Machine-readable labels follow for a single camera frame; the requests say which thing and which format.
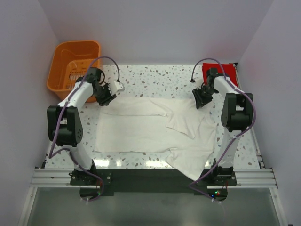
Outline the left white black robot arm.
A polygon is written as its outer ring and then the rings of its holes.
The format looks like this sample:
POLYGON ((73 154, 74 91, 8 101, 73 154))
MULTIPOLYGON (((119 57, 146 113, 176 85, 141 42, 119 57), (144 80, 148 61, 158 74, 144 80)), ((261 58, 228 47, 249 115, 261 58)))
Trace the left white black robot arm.
POLYGON ((79 110, 90 97, 94 97, 100 106, 108 106, 116 98, 104 78, 101 69, 88 69, 87 75, 76 80, 73 90, 62 102, 47 109, 48 138, 52 141, 48 157, 51 159, 67 151, 74 169, 82 171, 80 178, 87 185, 97 181, 97 172, 92 170, 94 162, 81 143, 84 131, 79 110))

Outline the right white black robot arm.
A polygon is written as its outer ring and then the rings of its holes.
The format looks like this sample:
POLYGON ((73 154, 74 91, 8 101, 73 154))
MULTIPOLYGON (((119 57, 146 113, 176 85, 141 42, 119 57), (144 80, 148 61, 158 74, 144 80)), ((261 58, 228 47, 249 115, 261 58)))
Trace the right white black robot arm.
POLYGON ((234 155, 240 137, 253 126, 253 95, 243 92, 214 67, 206 71, 206 84, 195 88, 192 93, 197 109, 210 103, 213 94, 224 97, 221 113, 221 124, 224 127, 222 144, 211 169, 205 174, 213 184, 220 185, 233 172, 234 155))

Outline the white t shirt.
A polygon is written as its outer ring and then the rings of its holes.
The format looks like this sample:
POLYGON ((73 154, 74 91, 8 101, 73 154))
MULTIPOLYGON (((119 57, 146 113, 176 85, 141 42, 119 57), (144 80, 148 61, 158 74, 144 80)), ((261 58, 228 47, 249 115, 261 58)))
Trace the white t shirt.
POLYGON ((95 151, 163 153, 167 163, 192 180, 214 150, 216 124, 210 105, 193 99, 118 97, 100 109, 95 151))

